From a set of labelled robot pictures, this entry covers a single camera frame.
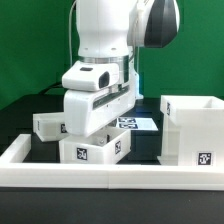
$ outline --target dark green backdrop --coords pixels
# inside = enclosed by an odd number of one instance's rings
[[[71,3],[0,1],[0,108],[60,81],[69,63]],[[178,0],[178,4],[177,38],[164,49],[140,49],[141,91],[145,97],[224,96],[224,1]]]

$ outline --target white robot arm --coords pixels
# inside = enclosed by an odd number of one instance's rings
[[[87,137],[135,104],[128,46],[164,47],[177,34],[176,0],[77,0],[79,61],[63,76],[65,125]]]

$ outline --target black table surface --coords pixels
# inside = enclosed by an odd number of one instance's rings
[[[132,149],[120,164],[156,164],[161,152],[159,99],[138,101],[125,116],[151,117],[159,131],[132,131]],[[0,153],[22,133],[32,134],[24,162],[59,162],[58,143],[41,143],[32,133],[34,113],[63,111],[63,97],[27,95],[0,111]],[[0,188],[0,223],[190,224],[224,221],[224,192]]]

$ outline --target paper card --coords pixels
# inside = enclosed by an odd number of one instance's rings
[[[158,131],[152,118],[119,117],[116,127],[139,131]]]

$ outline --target white box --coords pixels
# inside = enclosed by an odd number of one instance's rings
[[[224,166],[224,101],[162,96],[162,165]]]
[[[33,132],[41,141],[59,141],[69,134],[65,127],[64,113],[45,113],[33,115]]]
[[[79,164],[116,164],[131,147],[130,130],[106,127],[103,131],[96,132],[88,138],[69,136],[59,142],[61,163]],[[109,135],[110,141],[99,146],[99,139]]]

